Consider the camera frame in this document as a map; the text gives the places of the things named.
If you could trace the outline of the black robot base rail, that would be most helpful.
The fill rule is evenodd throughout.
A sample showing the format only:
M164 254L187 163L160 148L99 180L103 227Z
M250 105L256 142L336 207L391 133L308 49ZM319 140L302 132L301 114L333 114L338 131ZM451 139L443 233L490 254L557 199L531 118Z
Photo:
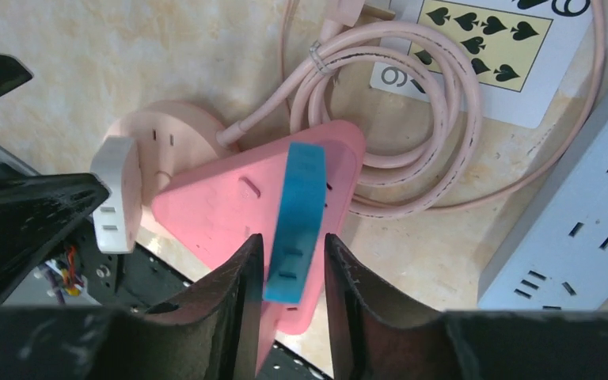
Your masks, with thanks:
M94 232L75 232L68 238L76 250L75 263L85 278L84 292L105 306L118 306L135 313L181 292L192 281L148 249L137 244L126 255L103 254ZM276 341L258 379L329 379L330 376L281 342Z

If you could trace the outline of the pink triangular power strip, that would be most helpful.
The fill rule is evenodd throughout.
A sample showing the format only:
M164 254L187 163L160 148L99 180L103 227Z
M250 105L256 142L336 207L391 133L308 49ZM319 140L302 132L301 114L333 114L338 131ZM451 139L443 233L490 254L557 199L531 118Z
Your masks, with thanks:
M152 203L157 222L209 268L219 267L247 238L259 234L266 284L292 143L324 148L325 209L301 302L263 300L258 363L266 360L277 332L297 335L310 326L325 283L325 236L342 230L363 164L363 133L348 121L324 123L178 174Z

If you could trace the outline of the blue small block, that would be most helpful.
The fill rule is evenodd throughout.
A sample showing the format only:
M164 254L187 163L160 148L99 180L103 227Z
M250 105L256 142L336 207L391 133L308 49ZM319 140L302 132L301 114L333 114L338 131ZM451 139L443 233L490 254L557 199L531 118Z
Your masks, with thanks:
M325 150L293 142L287 152L263 300L298 304L306 287L325 209Z

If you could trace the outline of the white adapter plug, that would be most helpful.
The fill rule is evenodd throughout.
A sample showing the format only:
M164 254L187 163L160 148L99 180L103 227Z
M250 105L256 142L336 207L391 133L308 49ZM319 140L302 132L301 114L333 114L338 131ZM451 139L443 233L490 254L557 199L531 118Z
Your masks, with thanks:
M90 172L109 192L93 212L98 249L104 254L132 253L142 218L142 175L136 140L107 137L93 157Z

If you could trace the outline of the grey-blue power strip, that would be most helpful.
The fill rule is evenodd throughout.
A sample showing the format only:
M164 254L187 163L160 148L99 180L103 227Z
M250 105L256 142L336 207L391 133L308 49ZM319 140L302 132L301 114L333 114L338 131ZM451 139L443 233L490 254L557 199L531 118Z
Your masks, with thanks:
M482 272L490 310L595 310L608 299L608 94Z

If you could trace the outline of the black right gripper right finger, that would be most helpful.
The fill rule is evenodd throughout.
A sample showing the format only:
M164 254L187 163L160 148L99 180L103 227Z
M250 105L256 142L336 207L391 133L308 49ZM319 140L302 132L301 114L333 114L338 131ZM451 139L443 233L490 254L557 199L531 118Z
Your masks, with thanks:
M325 237L336 379L608 379L608 312L447 311Z

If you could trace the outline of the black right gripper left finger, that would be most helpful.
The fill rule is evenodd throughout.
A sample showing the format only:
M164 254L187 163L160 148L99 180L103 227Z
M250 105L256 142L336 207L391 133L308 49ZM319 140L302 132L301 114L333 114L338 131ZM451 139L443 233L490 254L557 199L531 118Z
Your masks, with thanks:
M0 306L0 379L253 379L264 244L145 313L105 306Z

